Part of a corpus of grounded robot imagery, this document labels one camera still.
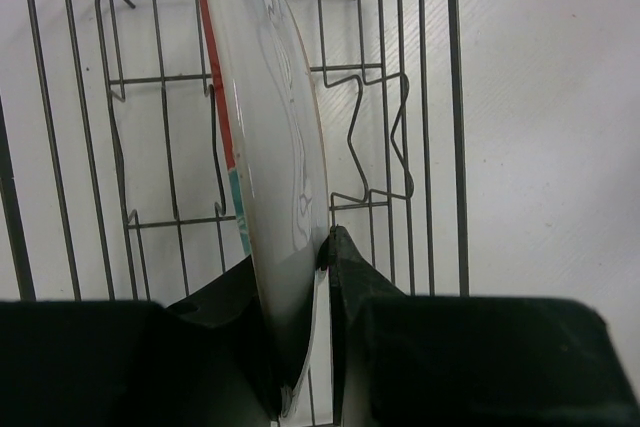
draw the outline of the wire frame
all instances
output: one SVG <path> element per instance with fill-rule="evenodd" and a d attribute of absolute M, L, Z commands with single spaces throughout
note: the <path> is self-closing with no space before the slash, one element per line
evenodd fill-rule
<path fill-rule="evenodd" d="M 235 216 L 231 212 L 230 206 L 227 205 L 226 187 L 224 184 L 220 152 L 216 142 L 216 104 L 213 86 L 211 82 L 211 73 L 207 70 L 209 65 L 207 60 L 206 49 L 204 47 L 204 39 L 202 33 L 202 25 L 199 13 L 198 0 L 181 0 L 185 3 L 192 3 L 195 6 L 197 15 L 197 39 L 198 39 L 198 55 L 200 68 L 194 72 L 180 73 L 178 75 L 170 75 L 167 73 L 166 59 L 164 52 L 170 40 L 162 35 L 162 27 L 159 20 L 160 11 L 163 8 L 163 0 L 145 0 L 151 2 L 153 12 L 153 25 L 155 32 L 155 50 L 149 52 L 149 58 L 156 63 L 159 75 L 132 77 L 128 76 L 122 58 L 122 48 L 119 31 L 117 3 L 124 3 L 134 8 L 136 2 L 141 0 L 95 0 L 96 28 L 98 31 L 98 45 L 100 50 L 100 58 L 102 62 L 103 83 L 106 110 L 109 118 L 109 134 L 113 147 L 113 158 L 115 161 L 115 176 L 117 180 L 118 198 L 119 198 L 119 214 L 122 228 L 122 238 L 125 245 L 126 259 L 124 265 L 128 270 L 130 280 L 131 297 L 139 298 L 140 284 L 146 299 L 155 299 L 153 289 L 149 282 L 149 269 L 146 260 L 146 250 L 143 232 L 150 229 L 170 228 L 173 230 L 178 243 L 180 270 L 183 281 L 184 295 L 189 295 L 192 290 L 189 278 L 189 269 L 187 267 L 187 258 L 185 255 L 184 229 L 190 225 L 212 224 L 217 232 L 217 246 L 220 252 L 220 261 L 222 272 L 229 267 L 225 256 L 225 245 L 223 241 L 222 229 L 224 225 L 233 225 Z M 346 137 L 346 143 L 353 161 L 356 174 L 360 180 L 362 187 L 362 195 L 355 196 L 350 192 L 332 191 L 330 194 L 331 219 L 332 223 L 340 222 L 340 215 L 344 212 L 353 210 L 362 210 L 368 214 L 368 232 L 370 244 L 370 260 L 375 266 L 380 255 L 377 253 L 376 247 L 379 245 L 379 238 L 374 228 L 374 216 L 382 212 L 387 218 L 388 230 L 385 235 L 385 242 L 388 245 L 388 262 L 390 280 L 395 284 L 397 280 L 398 269 L 406 269 L 409 277 L 409 293 L 415 294 L 416 286 L 416 269 L 426 269 L 428 271 L 429 292 L 434 294 L 435 286 L 435 265 L 434 265 L 434 245 L 433 245 L 433 222 L 432 222 L 432 199 L 431 199 L 431 172 L 430 172 L 430 140 L 429 140 L 429 102 L 428 102 L 428 78 L 427 78 L 427 35 L 426 35 L 426 12 L 425 0 L 418 0 L 418 5 L 411 6 L 418 11 L 419 21 L 419 51 L 420 51 L 420 77 L 418 88 L 420 91 L 420 112 L 422 123 L 422 159 L 424 170 L 424 191 L 417 191 L 415 188 L 414 178 L 409 165 L 409 149 L 407 135 L 407 98 L 410 89 L 409 77 L 406 73 L 405 65 L 405 38 L 404 14 L 405 6 L 403 0 L 394 0 L 394 10 L 396 18 L 393 19 L 397 28 L 397 49 L 393 50 L 394 59 L 390 59 L 387 41 L 385 39 L 385 12 L 389 7 L 385 5 L 385 0 L 375 0 L 375 12 L 377 19 L 378 38 L 378 58 L 371 61 L 366 59 L 365 35 L 364 35 L 364 15 L 363 4 L 365 0 L 353 0 L 357 12 L 359 40 L 357 50 L 359 52 L 359 62 L 349 64 L 331 64 L 328 61 L 327 51 L 331 42 L 330 36 L 326 34 L 325 16 L 327 9 L 325 0 L 314 0 L 318 18 L 318 45 L 320 50 L 320 62 L 318 65 L 311 66 L 311 71 L 321 79 L 321 88 L 331 90 L 337 89 L 349 83 L 355 86 L 356 95 L 355 102 L 352 106 L 352 116 L 349 122 L 349 128 Z M 58 206 L 60 211 L 60 221 L 64 236 L 65 251 L 68 261 L 68 275 L 71 279 L 73 297 L 76 300 L 82 300 L 80 281 L 78 277 L 78 267 L 76 261 L 76 249 L 74 247 L 74 239 L 71 231 L 69 220 L 68 198 L 63 181 L 63 173 L 60 161 L 56 125 L 53 119 L 53 106 L 50 96 L 49 80 L 47 76 L 48 64 L 45 61 L 45 53 L 42 45 L 42 35 L 38 21 L 38 8 L 36 0 L 27 0 L 30 25 L 33 34 L 33 43 L 36 56 L 36 64 L 39 75 L 39 86 L 42 94 L 44 107 L 44 118 L 47 127 L 48 141 L 51 152 L 51 161 L 55 185 L 57 189 Z M 98 178 L 98 169 L 96 167 L 96 154 L 93 145 L 94 130 L 90 122 L 89 108 L 87 102 L 87 88 L 85 86 L 85 75 L 82 64 L 82 56 L 80 52 L 80 43 L 78 40 L 78 27 L 76 13 L 74 10 L 74 0 L 65 0 L 66 15 L 71 41 L 71 51 L 73 57 L 73 68 L 75 71 L 79 112 L 82 119 L 85 149 L 87 154 L 87 162 L 91 180 L 91 190 L 93 194 L 95 206 L 95 220 L 97 225 L 99 244 L 102 254 L 102 263 L 104 268 L 104 279 L 107 285 L 108 298 L 114 300 L 116 298 L 113 269 L 122 262 L 114 261 L 110 256 L 109 242 L 106 232 L 106 223 L 104 215 L 104 203 L 100 190 L 100 182 Z M 459 287 L 461 295 L 469 294 L 469 262 L 468 262 L 468 239 L 467 239 L 467 207 L 466 207 L 466 179 L 465 179 L 465 149 L 464 149 L 464 117 L 463 117 L 463 97 L 462 97 L 462 74 L 461 74 L 461 52 L 460 52 L 460 26 L 458 15 L 458 0 L 448 0 L 449 11 L 449 36 L 450 36 L 450 55 L 451 55 L 451 80 L 452 80 L 452 110 L 454 121 L 454 143 L 455 143 L 455 172 L 456 172 L 456 200 L 457 200 L 457 221 L 458 221 L 458 261 L 459 261 Z M 115 59 L 109 58 L 108 51 L 115 52 Z M 180 209 L 175 179 L 175 159 L 174 146 L 171 141 L 172 122 L 169 116 L 169 97 L 167 90 L 169 85 L 178 83 L 187 83 L 194 81 L 200 83 L 201 95 L 209 103 L 210 123 L 211 123 L 211 162 L 215 171 L 215 182 L 217 183 L 217 192 L 219 198 L 214 205 L 213 216 L 196 216 L 188 217 L 183 214 Z M 390 100 L 390 85 L 397 85 L 400 92 L 399 103 Z M 164 135 L 165 149 L 163 152 L 164 160 L 168 170 L 168 190 L 171 197 L 171 217 L 163 221 L 147 221 L 143 217 L 143 213 L 139 211 L 135 205 L 129 205 L 127 193 L 127 168 L 124 144 L 122 141 L 122 132 L 117 122 L 118 105 L 126 103 L 128 100 L 128 91 L 135 85 L 149 85 L 159 89 L 160 92 L 160 109 L 159 115 L 162 118 L 162 127 Z M 353 136 L 354 130 L 359 122 L 362 122 L 362 104 L 365 93 L 369 89 L 379 89 L 381 95 L 379 97 L 380 107 L 382 109 L 382 135 L 380 142 L 383 146 L 385 182 L 382 186 L 374 185 L 375 182 L 370 179 L 363 167 L 363 162 L 358 154 L 358 150 L 354 146 Z M 15 186 L 12 186 L 12 172 L 10 158 L 8 155 L 8 144 L 6 141 L 6 129 L 4 122 L 0 129 L 0 147 L 3 148 L 2 157 L 5 157 L 4 150 L 7 150 L 6 158 L 8 163 L 3 163 L 1 187 L 2 200 L 7 220 L 10 244 L 14 253 L 14 263 L 16 270 L 16 278 L 20 296 L 25 300 L 35 300 L 36 294 L 33 285 L 33 278 L 29 266 L 28 254 L 24 243 L 24 233 L 19 216 L 17 204 L 17 195 Z M 402 182 L 400 185 L 393 183 L 392 169 L 400 168 Z M 414 232 L 414 208 L 412 198 L 414 195 L 424 196 L 426 216 L 426 238 L 415 238 Z M 400 206 L 404 213 L 406 229 L 406 241 L 398 241 L 394 232 L 394 209 Z M 427 258 L 426 262 L 421 262 L 416 266 L 415 260 L 415 242 L 426 242 Z M 397 250 L 406 249 L 406 262 L 398 264 Z M 139 272 L 136 272 L 136 265 L 140 266 Z M 316 423 L 315 401 L 312 383 L 312 372 L 308 374 L 308 388 L 311 408 L 312 425 Z"/>

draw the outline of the black holder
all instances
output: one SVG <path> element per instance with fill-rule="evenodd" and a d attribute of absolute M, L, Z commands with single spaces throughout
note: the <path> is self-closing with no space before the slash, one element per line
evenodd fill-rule
<path fill-rule="evenodd" d="M 408 297 L 334 228 L 334 425 L 637 426 L 602 319 L 551 299 Z M 279 371 L 248 258 L 187 299 L 0 304 L 2 425 L 269 426 Z"/>

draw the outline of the white surface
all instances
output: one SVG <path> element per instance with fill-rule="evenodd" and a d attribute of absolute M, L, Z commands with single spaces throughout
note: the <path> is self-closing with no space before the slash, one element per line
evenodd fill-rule
<path fill-rule="evenodd" d="M 214 78 L 222 77 L 258 296 L 297 395 L 308 362 L 316 258 L 329 235 L 329 193 L 310 72 L 285 0 L 200 0 L 208 5 Z M 289 410 L 291 392 L 283 391 Z"/>

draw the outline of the white background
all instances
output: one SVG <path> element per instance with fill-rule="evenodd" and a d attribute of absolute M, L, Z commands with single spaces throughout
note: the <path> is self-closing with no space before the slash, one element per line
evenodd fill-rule
<path fill-rule="evenodd" d="M 375 19 L 375 9 L 369 7 L 372 0 L 365 1 L 368 2 L 365 20 Z M 290 0 L 310 61 L 317 65 L 314 2 Z M 326 2 L 330 63 L 356 62 L 353 3 Z M 407 105 L 411 170 L 417 188 L 416 275 L 419 290 L 426 291 L 415 2 L 404 1 L 407 72 L 411 80 Z M 472 293 L 570 297 L 594 307 L 609 322 L 615 345 L 637 387 L 640 385 L 637 320 L 640 87 L 636 78 L 640 67 L 637 34 L 640 0 L 460 0 L 460 3 Z M 95 10 L 93 0 L 74 0 L 74 5 L 116 293 L 119 298 L 126 298 L 131 292 L 124 264 L 111 140 L 106 129 Z M 387 55 L 390 65 L 397 68 L 394 24 L 397 12 L 392 0 L 385 0 L 385 5 Z M 38 0 L 38 7 L 82 290 L 86 298 L 103 298 L 106 284 L 64 3 Z M 194 18 L 193 9 L 176 1 L 163 12 L 170 12 L 171 8 L 174 13 L 162 18 L 166 29 L 163 38 L 173 42 L 165 40 L 168 73 L 186 69 L 197 72 L 195 21 L 188 20 Z M 426 8 L 436 289 L 446 294 L 455 293 L 457 286 L 446 0 L 427 0 Z M 157 55 L 149 5 L 141 5 L 135 16 L 125 12 L 122 5 L 118 9 L 123 14 L 123 25 L 135 27 L 122 34 L 123 43 L 128 42 L 125 54 L 128 74 L 154 75 Z M 0 0 L 0 19 L 0 91 L 36 290 L 42 298 L 70 298 L 71 284 L 25 0 Z M 373 22 L 367 24 L 368 39 L 375 39 L 374 27 Z M 379 55 L 375 43 L 367 46 L 367 54 L 371 58 Z M 354 91 L 348 85 L 326 91 L 321 77 L 317 77 L 317 85 L 331 187 L 359 195 L 360 184 L 344 141 Z M 211 150 L 207 139 L 210 135 L 207 102 L 196 87 L 170 93 L 170 115 L 176 122 L 172 131 L 177 149 L 174 156 L 182 159 L 176 175 L 185 216 L 211 214 L 211 200 L 216 196 L 207 157 Z M 397 88 L 391 86 L 390 92 L 391 97 L 397 95 Z M 170 204 L 165 188 L 159 96 L 153 91 L 127 93 L 130 100 L 116 104 L 116 109 L 121 109 L 119 125 L 123 129 L 123 142 L 127 143 L 126 151 L 131 152 L 127 169 L 138 174 L 128 179 L 130 202 L 144 212 L 146 221 L 167 220 Z M 185 105 L 192 106 L 189 115 L 183 115 Z M 384 172 L 379 160 L 382 147 L 376 140 L 381 121 L 376 106 L 379 100 L 376 91 L 371 90 L 363 104 L 360 130 L 354 135 L 354 143 L 362 152 L 374 183 L 381 181 Z M 397 165 L 393 167 L 393 175 L 395 179 L 400 175 Z M 401 204 L 396 204 L 396 211 L 400 209 Z M 396 217 L 397 243 L 404 245 L 404 217 L 399 214 Z M 338 220 L 353 230 L 358 245 L 368 255 L 368 226 L 362 224 L 366 216 L 353 214 Z M 382 223 L 377 219 L 376 226 L 383 232 L 384 219 Z M 152 294 L 168 303 L 179 299 L 184 291 L 179 267 L 176 268 L 179 257 L 175 235 L 173 231 L 162 230 L 145 234 L 148 235 L 145 248 Z M 195 289 L 219 273 L 215 231 L 202 227 L 185 235 L 189 274 Z M 225 243 L 229 246 L 227 262 L 232 265 L 238 259 L 233 226 L 225 231 Z M 385 249 L 381 240 L 381 256 Z M 397 254 L 399 265 L 403 256 L 406 254 Z M 380 268 L 388 266 L 382 262 Z M 400 284 L 406 288 L 406 272 L 400 271 L 398 275 Z M 0 296 L 17 297 L 4 222 L 0 222 Z M 326 330 L 323 321 L 320 325 Z M 320 350 L 314 359 L 319 415 L 326 414 L 330 404 L 324 340 Z M 303 405 L 299 420 L 309 421 Z"/>

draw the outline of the white plate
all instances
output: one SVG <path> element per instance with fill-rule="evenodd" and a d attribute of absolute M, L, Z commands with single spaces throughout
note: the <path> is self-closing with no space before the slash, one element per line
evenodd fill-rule
<path fill-rule="evenodd" d="M 285 0 L 200 0 L 200 8 L 234 205 L 283 367 L 286 412 L 308 363 L 316 258 L 329 234 L 314 90 Z"/>

